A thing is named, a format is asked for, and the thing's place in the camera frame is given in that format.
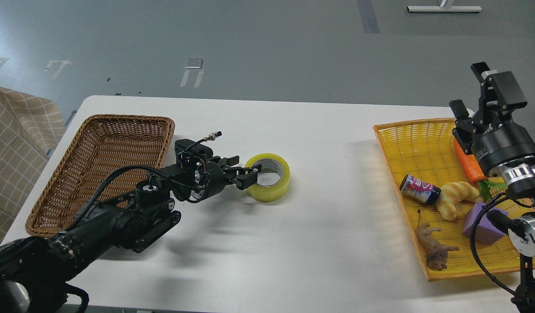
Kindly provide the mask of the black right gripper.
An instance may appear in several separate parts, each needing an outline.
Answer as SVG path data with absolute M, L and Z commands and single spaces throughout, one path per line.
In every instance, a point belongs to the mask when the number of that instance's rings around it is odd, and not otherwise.
M 535 143 L 527 130 L 512 121 L 515 110 L 528 101 L 511 71 L 498 72 L 486 62 L 471 65 L 481 95 L 478 111 L 470 117 L 462 100 L 451 100 L 454 138 L 465 155 L 474 155 L 484 176 L 498 176 L 500 167 L 523 163 L 535 166 Z

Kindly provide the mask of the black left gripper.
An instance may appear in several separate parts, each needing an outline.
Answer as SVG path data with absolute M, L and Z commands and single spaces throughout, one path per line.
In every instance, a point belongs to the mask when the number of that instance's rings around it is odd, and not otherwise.
M 239 162 L 238 155 L 206 162 L 206 170 L 203 173 L 197 171 L 200 174 L 199 187 L 202 189 L 196 190 L 196 201 L 219 194 L 228 184 L 235 185 L 238 190 L 246 190 L 256 184 L 261 169 L 232 169 Z

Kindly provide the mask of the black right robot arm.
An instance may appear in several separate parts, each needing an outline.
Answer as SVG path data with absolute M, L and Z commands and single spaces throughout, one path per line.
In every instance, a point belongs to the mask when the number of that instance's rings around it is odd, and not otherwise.
M 480 84 L 478 111 L 470 115 L 462 100 L 450 102 L 455 116 L 454 138 L 464 153 L 474 155 L 487 177 L 501 177 L 506 191 L 490 200 L 475 219 L 483 216 L 509 236 L 520 254 L 520 284 L 512 290 L 496 279 L 482 264 L 475 248 L 475 232 L 470 248 L 478 266 L 499 287 L 512 294 L 512 303 L 521 313 L 535 313 L 535 143 L 527 130 L 512 119 L 527 100 L 510 71 L 491 70 L 487 63 L 471 65 Z

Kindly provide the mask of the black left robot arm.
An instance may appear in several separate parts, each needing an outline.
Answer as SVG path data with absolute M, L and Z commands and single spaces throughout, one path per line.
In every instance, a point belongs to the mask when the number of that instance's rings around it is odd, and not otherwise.
M 92 198 L 75 214 L 74 222 L 49 239 L 39 236 L 13 240 L 0 247 L 0 313 L 54 313 L 68 295 L 81 300 L 88 293 L 69 284 L 113 247 L 143 252 L 180 222 L 176 201 L 198 203 L 226 186 L 239 190 L 257 183 L 261 164 L 238 166 L 239 157 L 213 155 L 204 142 L 176 141 L 177 161 L 155 169 L 124 166 L 110 173 Z

